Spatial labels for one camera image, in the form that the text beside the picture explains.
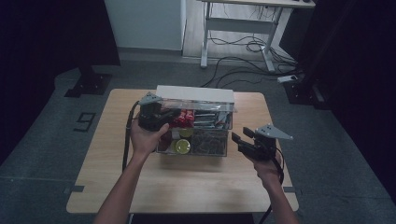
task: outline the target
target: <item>desk foot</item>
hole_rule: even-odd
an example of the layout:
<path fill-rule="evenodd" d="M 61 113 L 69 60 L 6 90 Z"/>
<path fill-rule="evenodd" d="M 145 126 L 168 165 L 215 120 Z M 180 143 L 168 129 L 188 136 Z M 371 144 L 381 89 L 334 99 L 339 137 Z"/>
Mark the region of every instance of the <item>desk foot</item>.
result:
<path fill-rule="evenodd" d="M 204 43 L 202 43 L 201 49 L 201 68 L 207 68 L 207 47 L 205 48 Z"/>
<path fill-rule="evenodd" d="M 274 64 L 271 60 L 271 56 L 269 55 L 268 52 L 265 52 L 265 46 L 261 46 L 262 48 L 262 57 L 264 57 L 265 64 L 267 65 L 267 69 L 270 73 L 275 72 Z"/>

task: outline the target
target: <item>desk leg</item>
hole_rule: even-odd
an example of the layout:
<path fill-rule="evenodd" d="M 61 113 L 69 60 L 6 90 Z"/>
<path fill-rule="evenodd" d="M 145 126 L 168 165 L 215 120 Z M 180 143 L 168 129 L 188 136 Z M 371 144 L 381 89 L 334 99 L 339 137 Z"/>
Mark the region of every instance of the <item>desk leg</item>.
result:
<path fill-rule="evenodd" d="M 205 17 L 205 34 L 204 34 L 204 42 L 202 43 L 202 50 L 201 50 L 201 67 L 207 68 L 207 33 L 208 33 L 208 26 L 207 23 L 210 20 L 210 3 L 206 3 L 206 17 Z"/>
<path fill-rule="evenodd" d="M 283 7 L 277 8 L 276 18 L 275 18 L 273 25 L 271 27 L 271 32 L 268 35 L 267 43 L 265 44 L 265 46 L 262 47 L 262 56 L 264 57 L 265 63 L 267 64 L 267 68 L 270 73 L 274 73 L 275 68 L 274 68 L 274 64 L 271 60 L 271 56 L 269 55 L 269 53 L 270 53 L 269 50 L 271 48 L 272 41 L 274 40 L 274 35 L 276 32 L 277 25 L 279 24 L 280 15 L 282 15 L 282 10 L 283 10 Z"/>

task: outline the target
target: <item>wooden table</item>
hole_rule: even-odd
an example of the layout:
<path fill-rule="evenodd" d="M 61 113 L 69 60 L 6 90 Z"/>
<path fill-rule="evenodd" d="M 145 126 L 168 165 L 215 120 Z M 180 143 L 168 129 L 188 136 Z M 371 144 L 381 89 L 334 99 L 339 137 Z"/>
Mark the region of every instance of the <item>wooden table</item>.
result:
<path fill-rule="evenodd" d="M 282 14 L 284 7 L 292 8 L 313 8 L 315 3 L 311 0 L 309 3 L 293 0 L 200 0 L 206 2 L 206 15 L 205 15 L 205 32 L 204 42 L 201 50 L 201 67 L 207 67 L 207 35 L 209 30 L 215 31 L 228 31 L 228 32 L 241 32 L 251 34 L 264 34 L 268 35 L 265 40 L 265 46 L 262 48 L 262 56 L 267 65 L 268 71 L 274 73 L 272 59 L 269 55 L 269 49 L 271 48 L 272 41 L 276 32 L 279 19 Z M 223 4 L 238 4 L 238 5 L 256 5 L 256 6 L 267 6 L 276 7 L 275 18 L 272 21 L 253 21 L 253 20 L 236 20 L 229 18 L 213 18 L 211 17 L 211 4 L 223 3 Z"/>
<path fill-rule="evenodd" d="M 76 181 L 76 186 L 84 189 L 70 195 L 69 213 L 98 212 L 121 174 L 128 113 L 148 91 L 110 93 Z M 257 92 L 235 92 L 234 98 L 238 111 L 233 115 L 233 132 L 249 141 L 242 134 L 243 127 L 254 130 L 272 122 L 265 99 Z M 292 186 L 287 168 L 283 186 Z M 299 205 L 295 193 L 286 196 L 296 211 Z M 266 211 L 269 205 L 253 164 L 237 151 L 230 132 L 227 157 L 152 153 L 141 173 L 130 212 L 252 213 Z"/>

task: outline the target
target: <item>wall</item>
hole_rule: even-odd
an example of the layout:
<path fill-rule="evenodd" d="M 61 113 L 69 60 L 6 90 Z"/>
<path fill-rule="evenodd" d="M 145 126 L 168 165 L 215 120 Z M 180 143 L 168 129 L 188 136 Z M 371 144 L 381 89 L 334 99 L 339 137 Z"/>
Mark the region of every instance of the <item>wall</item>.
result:
<path fill-rule="evenodd" d="M 186 0 L 106 0 L 119 48 L 182 50 Z"/>

